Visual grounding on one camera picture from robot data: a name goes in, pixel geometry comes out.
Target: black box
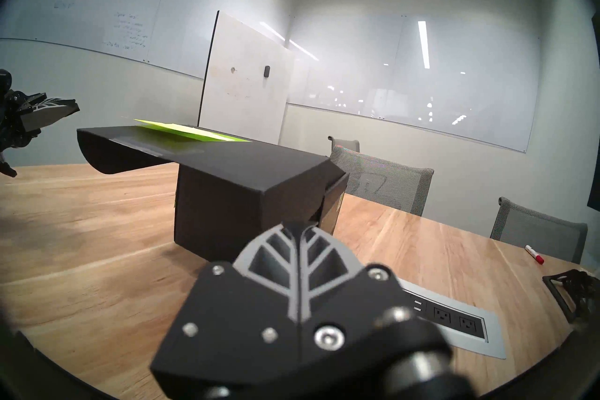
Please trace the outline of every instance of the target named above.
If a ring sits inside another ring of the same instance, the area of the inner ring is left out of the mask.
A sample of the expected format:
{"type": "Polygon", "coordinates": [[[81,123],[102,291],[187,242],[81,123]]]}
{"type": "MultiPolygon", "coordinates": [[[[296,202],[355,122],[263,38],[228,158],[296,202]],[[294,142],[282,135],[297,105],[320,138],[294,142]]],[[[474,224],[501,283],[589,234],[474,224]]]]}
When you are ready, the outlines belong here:
{"type": "Polygon", "coordinates": [[[179,163],[175,243],[209,260],[234,261],[282,221],[333,233],[347,174],[328,157],[270,143],[202,142],[146,127],[78,129],[86,160],[114,174],[179,163]]]}

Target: red marker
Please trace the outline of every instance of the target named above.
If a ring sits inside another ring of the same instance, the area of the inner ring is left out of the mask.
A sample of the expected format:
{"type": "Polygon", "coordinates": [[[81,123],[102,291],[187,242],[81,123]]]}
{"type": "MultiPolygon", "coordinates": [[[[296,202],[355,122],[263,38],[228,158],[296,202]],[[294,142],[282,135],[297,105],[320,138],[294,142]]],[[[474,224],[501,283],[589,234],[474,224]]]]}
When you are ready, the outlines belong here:
{"type": "Polygon", "coordinates": [[[529,245],[525,246],[525,250],[527,250],[527,253],[529,253],[531,256],[533,256],[539,264],[544,263],[544,259],[529,245]]]}

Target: mesh chair back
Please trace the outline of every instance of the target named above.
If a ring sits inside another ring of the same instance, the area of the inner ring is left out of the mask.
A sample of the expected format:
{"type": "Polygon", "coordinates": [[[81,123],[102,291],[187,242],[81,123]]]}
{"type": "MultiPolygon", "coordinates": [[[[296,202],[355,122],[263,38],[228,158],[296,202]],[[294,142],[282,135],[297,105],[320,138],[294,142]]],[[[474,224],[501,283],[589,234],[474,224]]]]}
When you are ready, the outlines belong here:
{"type": "Polygon", "coordinates": [[[405,166],[341,146],[333,147],[331,161],[349,174],[346,193],[417,216],[423,214],[433,169],[405,166]]]}
{"type": "Polygon", "coordinates": [[[517,247],[529,245],[542,255],[581,262],[586,244],[587,224],[563,221],[519,206],[505,197],[498,200],[500,209],[491,239],[517,247]]]}
{"type": "Polygon", "coordinates": [[[360,153],[361,152],[361,144],[358,143],[358,140],[342,140],[341,138],[333,138],[331,135],[327,137],[331,140],[331,149],[334,149],[334,146],[341,145],[344,148],[348,148],[353,152],[360,153]]]}

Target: power outlet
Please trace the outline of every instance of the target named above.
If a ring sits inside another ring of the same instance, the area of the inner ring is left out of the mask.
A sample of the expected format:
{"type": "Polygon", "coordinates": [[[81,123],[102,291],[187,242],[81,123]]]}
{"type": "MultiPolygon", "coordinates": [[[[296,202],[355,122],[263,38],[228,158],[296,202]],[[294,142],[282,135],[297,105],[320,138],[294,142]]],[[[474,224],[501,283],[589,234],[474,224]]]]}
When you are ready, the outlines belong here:
{"type": "Polygon", "coordinates": [[[450,313],[444,311],[438,307],[433,307],[433,321],[435,323],[449,325],[450,324],[450,313]]]}
{"type": "Polygon", "coordinates": [[[476,335],[477,331],[475,328],[475,321],[473,321],[469,318],[460,316],[458,318],[458,322],[459,322],[460,328],[463,330],[463,332],[466,332],[467,334],[476,335]]]}

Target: gray lattice gripper pad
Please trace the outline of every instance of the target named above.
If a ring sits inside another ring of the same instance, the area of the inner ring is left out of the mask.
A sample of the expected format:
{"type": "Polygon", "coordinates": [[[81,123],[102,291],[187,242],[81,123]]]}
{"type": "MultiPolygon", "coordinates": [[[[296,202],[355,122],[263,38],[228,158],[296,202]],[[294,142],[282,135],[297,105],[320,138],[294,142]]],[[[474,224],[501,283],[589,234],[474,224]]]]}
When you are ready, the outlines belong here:
{"type": "Polygon", "coordinates": [[[310,318],[310,301],[352,279],[362,264],[339,240],[317,227],[307,227],[298,247],[282,224],[252,240],[233,267],[253,281],[289,299],[288,317],[310,318]]]}

